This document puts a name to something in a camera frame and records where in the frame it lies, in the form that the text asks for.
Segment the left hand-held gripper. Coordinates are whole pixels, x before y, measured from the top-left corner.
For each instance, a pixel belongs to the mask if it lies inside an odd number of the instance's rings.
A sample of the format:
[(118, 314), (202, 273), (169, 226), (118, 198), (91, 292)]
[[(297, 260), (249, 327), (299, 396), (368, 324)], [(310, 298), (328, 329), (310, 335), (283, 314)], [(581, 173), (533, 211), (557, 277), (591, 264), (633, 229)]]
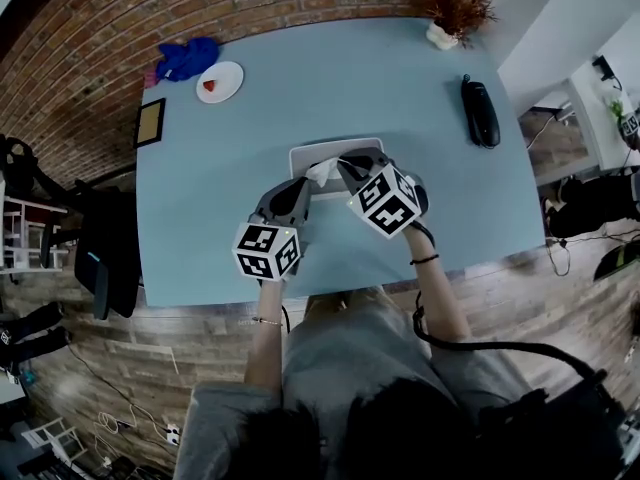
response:
[(233, 242), (234, 260), (243, 276), (258, 282), (288, 282), (297, 275), (309, 247), (304, 226), (311, 192), (312, 182), (300, 176), (260, 198)]

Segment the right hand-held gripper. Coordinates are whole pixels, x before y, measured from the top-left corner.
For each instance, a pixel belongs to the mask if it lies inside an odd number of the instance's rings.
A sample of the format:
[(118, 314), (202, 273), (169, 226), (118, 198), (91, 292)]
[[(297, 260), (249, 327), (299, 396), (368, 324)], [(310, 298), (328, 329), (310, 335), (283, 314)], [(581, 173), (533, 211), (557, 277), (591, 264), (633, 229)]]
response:
[(429, 209), (422, 180), (399, 169), (377, 147), (343, 153), (337, 169), (351, 194), (347, 207), (387, 239), (412, 226), (429, 235), (420, 218)]

